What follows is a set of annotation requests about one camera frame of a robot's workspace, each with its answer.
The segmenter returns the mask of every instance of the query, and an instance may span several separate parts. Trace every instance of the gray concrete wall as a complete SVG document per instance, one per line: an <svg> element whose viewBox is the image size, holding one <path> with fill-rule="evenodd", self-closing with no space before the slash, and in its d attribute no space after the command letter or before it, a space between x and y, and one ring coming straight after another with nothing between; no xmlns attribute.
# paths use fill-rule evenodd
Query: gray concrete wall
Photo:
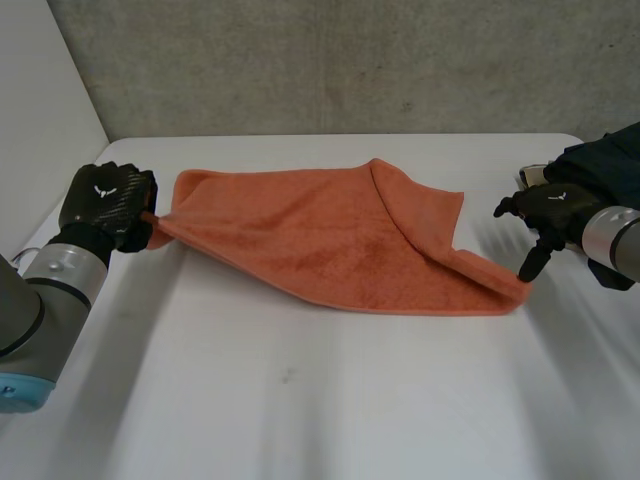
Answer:
<svg viewBox="0 0 640 480"><path fill-rule="evenodd" d="M49 0L112 140L640 120L638 0Z"/></svg>

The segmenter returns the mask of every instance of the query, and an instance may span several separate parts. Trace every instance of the robotic hand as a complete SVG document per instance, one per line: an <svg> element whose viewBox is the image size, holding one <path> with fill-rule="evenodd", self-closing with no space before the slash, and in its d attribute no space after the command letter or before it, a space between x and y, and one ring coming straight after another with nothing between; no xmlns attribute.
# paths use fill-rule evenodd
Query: robotic hand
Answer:
<svg viewBox="0 0 640 480"><path fill-rule="evenodd" d="M21 278L0 257L0 413L47 400L107 276L111 254L138 252L153 227L157 185L133 165L86 165L75 175L60 233Z"/></svg>
<svg viewBox="0 0 640 480"><path fill-rule="evenodd" d="M527 188L502 200L494 217L521 217L539 239L525 259L518 277L531 282L568 243L589 257L589 269L601 285L628 290L640 281L640 212L603 203L587 189L566 183Z"/></svg>

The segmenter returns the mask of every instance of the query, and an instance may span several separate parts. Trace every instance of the towel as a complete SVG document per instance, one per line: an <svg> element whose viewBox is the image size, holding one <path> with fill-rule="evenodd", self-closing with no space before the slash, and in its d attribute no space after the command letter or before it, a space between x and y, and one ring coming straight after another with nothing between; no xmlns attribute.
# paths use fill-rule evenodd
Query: towel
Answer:
<svg viewBox="0 0 640 480"><path fill-rule="evenodd" d="M311 303L403 315L500 315L530 287L452 248L464 195L374 159L357 168L182 172L149 248L178 239Z"/></svg>

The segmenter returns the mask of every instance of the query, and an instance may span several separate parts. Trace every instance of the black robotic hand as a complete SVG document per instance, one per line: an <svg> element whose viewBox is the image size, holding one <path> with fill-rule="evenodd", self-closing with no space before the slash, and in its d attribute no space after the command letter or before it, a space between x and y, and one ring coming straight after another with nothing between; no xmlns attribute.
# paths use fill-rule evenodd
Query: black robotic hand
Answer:
<svg viewBox="0 0 640 480"><path fill-rule="evenodd" d="M101 258L105 250L143 250L153 226L140 217L155 212L157 193L151 171L113 162L85 165L71 182L58 221L61 233L52 242L77 244Z"/></svg>
<svg viewBox="0 0 640 480"><path fill-rule="evenodd" d="M562 250L567 242L581 246L587 221L606 206L586 189L567 183L534 186L504 198L493 216L519 216L540 235L518 278L531 282L547 264L551 252Z"/></svg>

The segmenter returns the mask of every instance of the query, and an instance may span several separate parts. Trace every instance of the white wall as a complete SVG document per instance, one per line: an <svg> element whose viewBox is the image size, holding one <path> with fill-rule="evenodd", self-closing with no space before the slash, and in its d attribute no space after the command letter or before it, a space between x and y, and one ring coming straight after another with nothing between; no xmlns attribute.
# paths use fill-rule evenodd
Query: white wall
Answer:
<svg viewBox="0 0 640 480"><path fill-rule="evenodd" d="M0 254L108 141L45 0L0 0Z"/></svg>

